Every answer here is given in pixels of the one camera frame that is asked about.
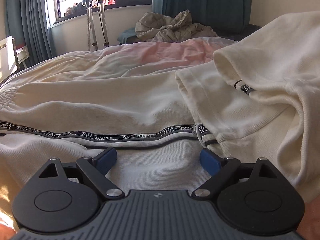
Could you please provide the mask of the white dresser desk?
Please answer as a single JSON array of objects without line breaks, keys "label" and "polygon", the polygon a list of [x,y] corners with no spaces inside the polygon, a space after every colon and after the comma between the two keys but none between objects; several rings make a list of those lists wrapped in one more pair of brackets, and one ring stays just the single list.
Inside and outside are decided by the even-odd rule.
[{"label": "white dresser desk", "polygon": [[19,48],[16,50],[17,53],[17,59],[19,66],[23,66],[24,69],[27,69],[26,61],[29,59],[29,50],[27,46],[23,46],[22,48]]}]

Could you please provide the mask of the teal cloth on sofa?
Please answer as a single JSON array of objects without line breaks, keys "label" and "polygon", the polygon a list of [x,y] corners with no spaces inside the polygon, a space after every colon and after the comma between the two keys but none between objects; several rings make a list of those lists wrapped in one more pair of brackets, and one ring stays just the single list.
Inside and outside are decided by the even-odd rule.
[{"label": "teal cloth on sofa", "polygon": [[117,41],[120,44],[132,44],[139,41],[139,39],[136,36],[135,27],[127,29],[124,32],[122,32],[118,36]]}]

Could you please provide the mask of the teal curtain near desk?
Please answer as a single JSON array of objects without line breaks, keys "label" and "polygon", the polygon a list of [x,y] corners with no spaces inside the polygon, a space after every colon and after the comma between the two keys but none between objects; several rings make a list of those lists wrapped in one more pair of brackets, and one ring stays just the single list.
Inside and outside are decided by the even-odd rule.
[{"label": "teal curtain near desk", "polygon": [[5,31],[28,49],[27,67],[56,56],[47,0],[5,0]]}]

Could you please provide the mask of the beige quilted jacket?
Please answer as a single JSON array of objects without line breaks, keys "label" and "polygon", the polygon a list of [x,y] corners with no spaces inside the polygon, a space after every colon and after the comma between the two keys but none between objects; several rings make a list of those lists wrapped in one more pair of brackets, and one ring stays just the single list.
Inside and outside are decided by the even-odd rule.
[{"label": "beige quilted jacket", "polygon": [[191,38],[217,37],[209,26],[194,23],[189,10],[179,12],[174,18],[147,12],[136,23],[135,33],[140,41],[183,42]]}]

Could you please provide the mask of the white wooden chair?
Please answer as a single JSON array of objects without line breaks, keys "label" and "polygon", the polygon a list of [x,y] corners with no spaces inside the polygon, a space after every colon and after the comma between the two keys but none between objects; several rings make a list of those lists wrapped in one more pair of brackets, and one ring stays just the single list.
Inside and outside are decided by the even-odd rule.
[{"label": "white wooden chair", "polygon": [[15,40],[9,36],[1,40],[1,68],[0,78],[1,82],[8,78],[10,75],[20,70]]}]

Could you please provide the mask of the cream sweatpants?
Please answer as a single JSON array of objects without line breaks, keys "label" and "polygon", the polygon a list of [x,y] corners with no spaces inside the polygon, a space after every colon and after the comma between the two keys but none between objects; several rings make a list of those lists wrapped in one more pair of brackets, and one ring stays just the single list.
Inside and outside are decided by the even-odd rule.
[{"label": "cream sweatpants", "polygon": [[124,191],[193,191],[208,179],[203,146],[266,157],[304,201],[319,195],[319,12],[280,16],[192,67],[1,91],[1,217],[51,157],[116,147],[108,177]]}]

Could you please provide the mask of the pastel bed sheet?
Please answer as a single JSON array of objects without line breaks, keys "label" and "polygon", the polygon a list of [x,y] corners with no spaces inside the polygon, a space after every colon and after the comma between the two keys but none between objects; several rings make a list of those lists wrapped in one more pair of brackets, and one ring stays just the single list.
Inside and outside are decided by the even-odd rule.
[{"label": "pastel bed sheet", "polygon": [[144,76],[211,62],[213,52],[234,44],[221,37],[181,43],[139,42],[99,51],[73,51],[43,61],[1,83],[1,91],[29,83]]}]

